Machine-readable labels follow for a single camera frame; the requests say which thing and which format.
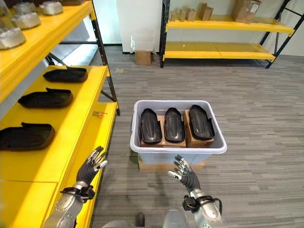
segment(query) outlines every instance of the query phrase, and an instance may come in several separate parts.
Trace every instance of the yellow shelf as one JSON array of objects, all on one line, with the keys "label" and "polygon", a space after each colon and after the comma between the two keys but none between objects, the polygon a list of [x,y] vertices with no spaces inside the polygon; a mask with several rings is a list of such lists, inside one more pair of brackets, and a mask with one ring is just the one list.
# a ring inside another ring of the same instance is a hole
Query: yellow shelf
[{"label": "yellow shelf", "polygon": [[8,181],[61,182],[70,168],[79,147],[84,129],[100,95],[105,77],[109,74],[107,66],[84,66],[88,79],[83,83],[51,83],[42,75],[50,70],[64,68],[49,66],[30,86],[25,94],[45,91],[48,88],[69,89],[73,102],[60,109],[28,109],[16,103],[0,122],[0,129],[20,126],[26,123],[49,123],[55,129],[53,142],[40,151],[3,151],[3,179]]},{"label": "yellow shelf", "polygon": [[226,29],[268,32],[287,32],[291,36],[294,30],[272,18],[254,18],[252,23],[235,22],[231,16],[212,15],[210,20],[168,21],[166,29]]},{"label": "yellow shelf", "polygon": [[[107,151],[112,133],[112,126],[115,119],[116,109],[116,102],[97,103],[94,107],[95,111],[103,112],[106,114],[104,114],[102,118],[99,118],[98,116],[91,117],[88,127],[84,132],[81,143],[75,152],[76,156],[72,162],[71,170],[68,172],[66,180],[60,184],[59,188],[57,188],[56,194],[52,200],[52,207],[48,211],[48,214],[50,214],[50,212],[53,210],[54,203],[58,197],[61,196],[60,191],[66,187],[71,187],[76,182],[76,175],[79,167],[84,163],[93,149],[100,145],[104,148],[104,151]],[[99,171],[91,183],[91,185],[94,187],[95,193],[97,193],[102,172],[102,170]],[[95,195],[92,200],[88,200],[88,202],[83,205],[80,214],[77,216],[76,228],[89,228],[96,197],[97,195]]]},{"label": "yellow shelf", "polygon": [[64,12],[56,16],[39,14],[41,25],[23,31],[24,44],[0,50],[0,103],[92,10],[92,2],[85,1],[79,6],[64,6]]},{"label": "yellow shelf", "polygon": [[167,42],[166,58],[275,59],[259,44],[213,42]]},{"label": "yellow shelf", "polygon": [[56,183],[2,181],[3,208],[1,219],[6,228],[39,228],[46,219]]}]

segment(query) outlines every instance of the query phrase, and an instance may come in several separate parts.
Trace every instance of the cardboard box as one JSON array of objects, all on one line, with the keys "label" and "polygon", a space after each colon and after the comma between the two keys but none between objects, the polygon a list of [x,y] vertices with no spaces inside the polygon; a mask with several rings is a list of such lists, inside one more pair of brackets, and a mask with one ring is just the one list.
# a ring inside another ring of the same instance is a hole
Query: cardboard box
[{"label": "cardboard box", "polygon": [[251,23],[261,3],[261,0],[237,0],[232,13],[233,20]]},{"label": "cardboard box", "polygon": [[170,13],[169,20],[170,21],[175,21],[176,20],[176,12],[175,11]]},{"label": "cardboard box", "polygon": [[206,3],[202,4],[201,11],[200,11],[200,14],[199,14],[199,18],[201,20],[210,20],[212,12],[213,12],[212,7],[208,7]]},{"label": "cardboard box", "polygon": [[[139,165],[139,171],[140,172],[160,172],[160,173],[166,173],[168,171],[174,171],[174,168],[176,168],[176,165],[173,163],[171,164],[146,164],[144,163],[140,156],[138,156],[138,165]],[[200,173],[201,169],[205,166],[205,162],[201,162],[199,164],[193,164],[191,165],[191,168],[194,172]]]},{"label": "cardboard box", "polygon": [[189,9],[187,11],[187,20],[188,21],[194,21],[196,17],[196,11],[195,9]]},{"label": "cardboard box", "polygon": [[202,141],[192,136],[192,132],[190,129],[189,110],[185,110],[182,117],[183,120],[185,121],[186,145],[188,148],[207,148],[214,142],[214,139]]},{"label": "cardboard box", "polygon": [[135,51],[135,63],[137,65],[151,65],[151,52],[150,51]]},{"label": "cardboard box", "polygon": [[186,16],[187,16],[187,8],[182,8],[180,10],[179,20],[180,21],[185,21]]},{"label": "cardboard box", "polygon": [[180,143],[171,143],[166,141],[165,139],[165,130],[164,130],[164,124],[165,124],[165,116],[164,115],[158,115],[157,120],[161,122],[161,133],[162,133],[162,140],[160,143],[157,144],[145,144],[143,142],[143,139],[141,141],[142,147],[178,147],[178,148],[186,148],[186,140],[180,142]]}]

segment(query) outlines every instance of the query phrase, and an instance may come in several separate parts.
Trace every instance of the robotic arm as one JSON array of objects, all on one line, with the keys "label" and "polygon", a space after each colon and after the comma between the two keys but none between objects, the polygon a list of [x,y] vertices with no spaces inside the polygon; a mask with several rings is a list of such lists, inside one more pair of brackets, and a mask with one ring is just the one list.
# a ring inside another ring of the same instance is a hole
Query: robotic arm
[{"label": "robotic arm", "polygon": [[[184,158],[177,155],[175,160],[177,168],[174,169],[175,172],[169,171],[168,174],[185,185],[190,194],[190,197],[184,197],[184,210],[194,213],[199,228],[225,228],[221,218],[221,200],[204,194],[198,177]],[[219,202],[219,208],[215,206],[216,201]]]},{"label": "robotic arm", "polygon": [[94,197],[93,186],[90,185],[98,171],[108,162],[103,161],[105,153],[100,152],[103,147],[98,146],[86,159],[80,167],[76,183],[65,188],[61,193],[62,197],[54,207],[53,213],[44,224],[44,228],[74,228],[76,226],[76,217],[81,211],[82,205]]}]

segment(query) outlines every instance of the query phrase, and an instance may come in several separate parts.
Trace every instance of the white plastic bag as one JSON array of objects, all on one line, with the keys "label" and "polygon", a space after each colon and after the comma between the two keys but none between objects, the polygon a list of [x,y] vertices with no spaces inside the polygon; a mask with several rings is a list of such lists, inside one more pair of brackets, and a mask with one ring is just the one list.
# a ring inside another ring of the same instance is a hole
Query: white plastic bag
[{"label": "white plastic bag", "polygon": [[151,51],[156,54],[155,51],[155,35],[153,32],[136,32],[131,35],[131,48],[130,53],[135,51]]}]

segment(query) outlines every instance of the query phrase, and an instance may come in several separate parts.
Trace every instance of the bin handle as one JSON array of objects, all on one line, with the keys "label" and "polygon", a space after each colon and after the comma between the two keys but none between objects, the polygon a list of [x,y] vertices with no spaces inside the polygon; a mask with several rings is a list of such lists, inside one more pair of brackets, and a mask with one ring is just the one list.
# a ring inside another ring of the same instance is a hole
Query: bin handle
[{"label": "bin handle", "polygon": [[132,135],[133,116],[134,116],[134,112],[133,112],[132,117],[131,117],[130,136]]}]

